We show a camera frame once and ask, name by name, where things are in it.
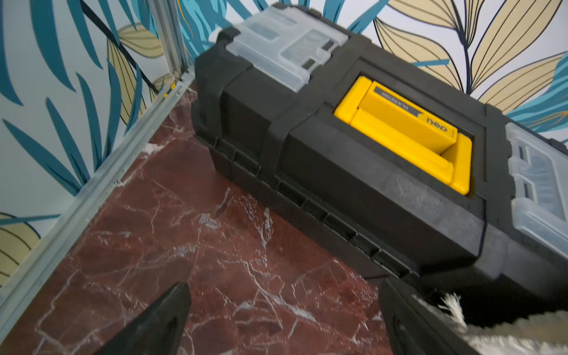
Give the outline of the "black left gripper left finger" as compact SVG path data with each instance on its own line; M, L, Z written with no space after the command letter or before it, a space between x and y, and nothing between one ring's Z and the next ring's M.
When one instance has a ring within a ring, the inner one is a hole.
M96 353L176 354L191 304L189 284L174 284Z

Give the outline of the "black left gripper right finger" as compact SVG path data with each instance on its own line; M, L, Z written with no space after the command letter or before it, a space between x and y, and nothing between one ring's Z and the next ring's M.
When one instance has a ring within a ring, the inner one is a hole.
M394 354L477 353L399 280L388 278L383 282L379 302Z

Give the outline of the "cream cloth drawstring soil bag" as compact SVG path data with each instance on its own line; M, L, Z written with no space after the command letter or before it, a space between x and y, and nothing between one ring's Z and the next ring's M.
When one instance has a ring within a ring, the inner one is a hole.
M567 312L546 312L493 327L468 325L461 297L445 294L437 306L418 296L414 299L432 313L451 334L457 335L480 354L566 354Z

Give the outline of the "left aluminium corner post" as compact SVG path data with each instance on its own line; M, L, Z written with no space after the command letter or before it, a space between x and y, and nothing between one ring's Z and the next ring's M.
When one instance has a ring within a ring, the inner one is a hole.
M149 0L161 46L172 77L179 79L190 63L180 29L178 3L174 0Z

